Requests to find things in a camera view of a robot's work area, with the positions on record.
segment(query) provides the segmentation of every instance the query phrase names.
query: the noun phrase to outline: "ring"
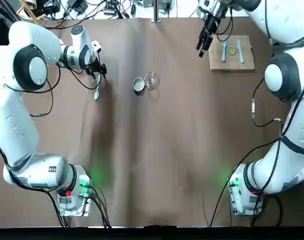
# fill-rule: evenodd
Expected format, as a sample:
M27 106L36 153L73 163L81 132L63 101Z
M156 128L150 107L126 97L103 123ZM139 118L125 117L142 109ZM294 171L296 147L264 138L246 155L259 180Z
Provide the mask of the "ring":
M232 47L232 46L229 46L227 48L227 52L230 54L230 55L234 55L235 54L235 48Z

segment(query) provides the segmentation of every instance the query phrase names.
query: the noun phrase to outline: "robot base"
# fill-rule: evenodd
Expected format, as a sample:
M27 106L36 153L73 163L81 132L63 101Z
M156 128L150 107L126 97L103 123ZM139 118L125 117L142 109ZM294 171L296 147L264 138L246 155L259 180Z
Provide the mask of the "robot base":
M241 164L228 182L228 192L232 212L238 216L252 216L257 196L252 194L243 181L245 164ZM262 197L257 204L255 215L260 214Z
M77 178L73 191L70 196L58 195L58 206L62 216L65 217L87 217L90 212L91 194L90 188L81 186L83 179L89 179L86 171L80 165L74 165Z

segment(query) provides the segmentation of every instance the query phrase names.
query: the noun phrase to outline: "cable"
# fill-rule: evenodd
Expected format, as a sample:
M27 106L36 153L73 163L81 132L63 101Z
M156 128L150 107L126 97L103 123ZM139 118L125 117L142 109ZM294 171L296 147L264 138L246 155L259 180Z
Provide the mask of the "cable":
M88 89L88 90L94 90L94 89L96 89L96 88L98 87L98 85L100 84L100 83L98 82L97 85L96 85L95 87L88 87L88 86L84 85L84 84L79 80L79 78L73 73L73 71L72 71L71 68L67 67L67 69L68 69L69 71L71 71L71 73L74 75L74 77L77 79L77 81L78 81L81 85L83 85L84 88L86 88L86 89Z
M94 197L92 197L92 196L90 196L89 197L94 203L95 203L95 205L98 207L98 209L99 209L99 211L100 211L100 213L101 213L101 216L102 216L102 221L103 221L103 224L104 224L104 226L106 227L108 227L108 228L112 228L112 226L111 226L111 224L109 223L109 221L106 219L106 217L105 217L105 215L104 215L104 213L103 213L103 210L102 210L102 207L101 207L101 205L100 205L100 203L98 203L97 202L97 200L94 198Z
M108 214L107 214L107 204L106 204L106 199L105 199L105 196L104 196L104 194L103 194L103 191L102 191L100 188L98 188L99 191L100 191L100 193L101 193L101 195L103 196L104 202L102 202L102 200L101 200L100 196L98 195L96 189L95 189L93 186L90 186L90 188L91 188L92 190L94 190L94 192L95 192L95 194L96 194L96 196L97 196L97 198L98 198L98 200L99 200L99 203L100 203L101 205L103 205L106 220L109 222L109 218L108 218Z
M273 57L274 56L274 52L273 52L273 49L272 49L273 41L271 39L270 31L268 30L268 26L267 26L267 0L265 0L264 14L265 14L266 33L267 33L268 41L269 41L269 44L270 44L270 50L272 52L272 57Z
M273 122L279 122L280 123L280 127L282 129L282 120L279 119L279 118L273 118L272 120L268 121L267 123L265 124L262 124L262 125L259 125L255 122L255 94L256 94L256 91L257 89L260 87L260 85L262 84L262 82L264 81L264 78L261 79L261 81L258 83L258 85L256 86L254 92L253 92L253 95L252 95L252 122L253 124L258 127L258 128L262 128L262 127L265 127Z
M292 114L291 114L291 117L290 117L290 119L289 119L289 121L288 121L288 124L287 124L287 126L286 126L284 132L282 133L282 135L285 135L286 132L287 132L287 130L288 130L288 128L290 127L290 125L291 125L291 123L292 123L292 120L293 120L293 118L294 118L294 115L295 115L295 113L296 113L296 111L297 111L298 105L301 103L301 101L302 101L302 99L303 99L303 96L304 96L304 88L303 88L303 91L302 91L301 95L298 97L298 100L297 100L297 102L296 102L296 104L295 104L295 107L294 107L294 109L293 109L293 112L292 112Z
M54 95L53 95L53 89L51 87L51 84L50 82L48 81L48 79L46 79L47 81L47 84L48 86L50 86L50 90L51 90L51 95L52 95L52 105L51 105L51 108L48 112L41 112L41 113L38 113L36 115L33 115L33 114L30 114L31 117L34 117L34 118L38 118L38 117L44 117L44 116L47 116L51 113L52 109L53 109L53 105L54 105Z
M45 94L48 93L49 91L52 91L54 88L56 88L56 86L58 85L58 83L60 82L61 79L61 66L57 63L56 66L58 67L58 79L57 82L54 84L54 86L52 88L49 88L45 91L28 91L28 90L16 90L8 85L6 85L6 87L8 87L9 89L15 91L15 92L22 92L22 93L29 93L29 94Z
M229 210L230 210L230 225L231 225L231 228L233 227L233 222L232 222L232 209L231 209L231 199L230 199L230 196L228 195L228 205L229 205Z
M202 192L202 206L203 206L203 215L204 215L204 219L205 219L205 222L206 222L206 226L208 227L208 220L207 220L207 217L206 217L206 214L205 214L204 193L203 193L203 192Z
M230 7L230 14L231 14L231 18L230 18L230 21L229 21L229 23L228 23L226 29L225 29L223 32L221 32L221 33L218 33L218 29L217 29L217 31L216 31L216 33L215 33L217 39L218 39L220 42L224 42L224 41L228 40L228 39L230 38L231 34L232 34L232 31L233 31L233 15L232 15L232 8L231 8L231 7ZM219 36L225 34L225 33L227 32L227 30L229 29L230 26L231 26L231 28L230 28L230 32L229 32L228 36L226 37L226 39L221 40Z
M275 226L279 227L282 223L282 220L283 220L283 205L281 203L281 200L276 195L270 195L269 197L275 199L277 204L278 204L279 215L278 215L278 220L277 220L277 223L276 223Z
M4 152L2 151L1 148L0 148L0 154L3 157L3 160L4 160L5 164L6 164L8 162L7 161L7 157L6 157L6 155L4 154ZM48 195L50 197L52 203L53 203L53 206L54 206L54 209L55 209L55 212L56 212L56 215L57 215L57 218L59 220L59 223L60 223L61 227L64 228L64 229L69 229L70 228L70 226L66 223L65 217L60 215L59 210L58 210L58 208L56 206L55 200L54 200L53 196L50 194L50 191L46 191L46 190L41 189L41 188L30 188L28 186L25 186L19 180L19 178L16 175L14 175L11 171L8 171L8 172L10 174L11 179L13 180L13 182L17 186L19 186L19 187L21 187L21 188L23 188L25 190L30 190L30 191L35 191L35 192L42 192L42 193L45 193L46 195Z
M221 192L221 194L220 194L220 196L219 196L219 198L218 198L218 201L217 201L216 206L215 206L214 214L213 214L213 217L212 217L212 220L211 220L211 223L210 223L209 227L211 227L212 224L213 224L213 220L214 220L214 217L215 217L215 214L216 214L216 211L217 211L218 204L219 204L219 202L220 202L220 200L221 200L221 197L222 197L222 195L223 195L223 193L224 193L224 190L225 190L225 188L226 188L228 182L230 181L230 179L231 179L231 177L233 176L233 174L234 174L234 172L236 171L236 169L241 165L241 163L242 163L242 162L243 162L243 161L244 161L252 152L254 152L254 151L257 150L257 149L266 147L266 146L268 146L268 145L270 145L270 144L273 144L273 143L275 143L277 140L278 140L278 138L275 139L275 140L273 140L273 141L270 141L270 142L268 142L268 143L266 143L266 144L263 144L263 145L260 145L260 146L257 146L257 147L255 147L255 148L253 148L253 149L252 149L251 151L249 151L249 152L242 158L242 160L236 165L235 169L233 170L233 172L231 173L230 177L229 177L228 180L226 181L226 183L225 183L225 185L224 185L224 187L223 187L223 189L222 189L222 192Z
M278 139L278 144L277 144L277 150L276 150L276 156L275 156L275 160L274 160L274 163L273 163L273 167L272 167L272 171L271 171L271 174L269 176L269 178L267 179L265 185L262 187L262 189L260 190L257 198L256 198L256 202L255 202L255 206L254 206L254 210L253 210L253 217L252 217L252 224L251 224L251 227L254 227L254 223L255 223L255 211L256 211L256 207L257 207L257 204L258 204L258 200L260 199L260 196L263 194L266 186L270 183L271 179L272 179L272 176L274 174L274 171L275 171L275 168L276 168L276 164L277 164L277 160L278 160L278 154L279 154L279 151L280 151L280 145L281 145L281 139L279 137Z
M189 16L189 18L192 17L192 15L197 11L198 6L199 6L199 3L200 3L200 1L198 1L196 9L195 9L194 12Z
M268 27L267 27L267 0L265 0L264 14L265 14L265 27L266 27L266 32L267 32L268 39L270 40L270 39L271 39L271 35L270 35L270 31L268 30Z

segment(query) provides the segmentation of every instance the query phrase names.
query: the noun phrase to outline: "wooden cutting board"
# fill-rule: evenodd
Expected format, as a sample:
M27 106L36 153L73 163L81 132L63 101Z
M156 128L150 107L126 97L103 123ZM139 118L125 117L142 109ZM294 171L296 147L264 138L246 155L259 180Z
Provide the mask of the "wooden cutting board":
M220 39L226 39L226 35L221 35ZM244 64L240 61L240 52L237 48L237 40L240 39ZM235 54L227 52L228 47L235 48ZM254 59L251 52L251 44L248 35L231 35L226 41L226 62L222 62L223 43L217 37L213 38L208 50L211 71L253 71L255 70Z

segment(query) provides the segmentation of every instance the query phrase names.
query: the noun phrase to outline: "small cup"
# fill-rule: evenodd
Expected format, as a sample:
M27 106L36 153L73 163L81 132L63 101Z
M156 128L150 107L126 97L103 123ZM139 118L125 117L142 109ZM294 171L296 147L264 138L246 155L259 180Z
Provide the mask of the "small cup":
M141 77L137 77L133 80L133 90L136 95L142 95L145 89L145 82Z
M145 75L144 82L148 89L155 89L158 84L158 76L154 72L150 71Z

